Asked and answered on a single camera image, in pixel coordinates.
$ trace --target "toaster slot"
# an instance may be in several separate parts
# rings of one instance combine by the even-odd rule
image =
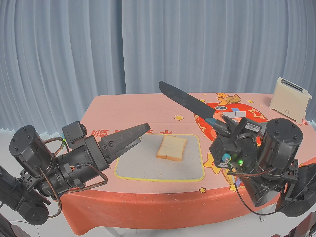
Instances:
[[[297,85],[295,85],[294,83],[292,83],[292,82],[290,82],[290,81],[287,81],[287,80],[285,80],[285,79],[282,79],[282,80],[281,80],[281,83],[282,83],[282,84],[285,84],[285,85],[287,85],[287,86],[289,86],[289,87],[292,88],[292,89],[295,89],[295,90],[299,91],[300,93],[303,93],[303,89],[302,89],[300,86],[297,86]]]

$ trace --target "knife blade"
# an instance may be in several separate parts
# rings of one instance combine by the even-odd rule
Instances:
[[[215,110],[212,107],[166,82],[160,81],[159,89],[165,96],[203,119],[214,115]]]

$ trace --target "yellow border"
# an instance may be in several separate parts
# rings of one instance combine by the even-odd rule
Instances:
[[[149,134],[149,135],[164,135],[164,134],[161,134],[161,133],[146,133],[146,134]],[[201,159],[201,166],[202,166],[202,171],[203,171],[203,176],[199,179],[188,179],[188,180],[166,180],[166,179],[141,179],[141,178],[133,178],[133,177],[123,177],[123,176],[119,176],[117,173],[116,173],[116,168],[119,164],[119,158],[117,159],[116,161],[116,164],[115,164],[115,168],[114,168],[114,175],[117,177],[117,178],[120,178],[120,179],[125,179],[125,180],[136,180],[136,181],[149,181],[149,182],[172,182],[172,183],[175,183],[175,182],[199,182],[201,180],[203,180],[203,178],[205,177],[205,171],[204,171],[204,166],[203,166],[203,159],[202,159],[202,152],[201,152],[201,146],[200,146],[200,140],[199,138],[195,135],[195,134],[172,134],[172,135],[193,135],[197,138],[197,144],[198,144],[198,149],[199,149],[199,152],[200,152],[200,159]]]

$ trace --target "label sticker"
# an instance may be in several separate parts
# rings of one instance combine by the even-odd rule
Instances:
[[[227,163],[225,163],[225,162],[221,162],[221,163],[218,165],[218,167],[219,167],[219,168],[228,168],[228,165],[227,165]]]
[[[215,110],[227,110],[228,108],[226,106],[215,106]]]
[[[255,132],[259,132],[260,131],[260,126],[257,126],[257,125],[254,125],[254,124],[246,124],[245,126],[246,129],[249,129],[249,130],[252,130],[252,131],[255,131]]]

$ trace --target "barcode label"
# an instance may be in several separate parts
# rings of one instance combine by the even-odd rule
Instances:
[[[252,131],[255,131],[255,132],[259,132],[260,129],[261,129],[260,126],[256,126],[256,125],[250,124],[250,123],[246,124],[245,128],[249,129],[249,130],[252,130]]]
[[[219,167],[219,168],[228,168],[228,164],[225,163],[225,162],[221,162],[221,163],[218,165],[218,167]]]

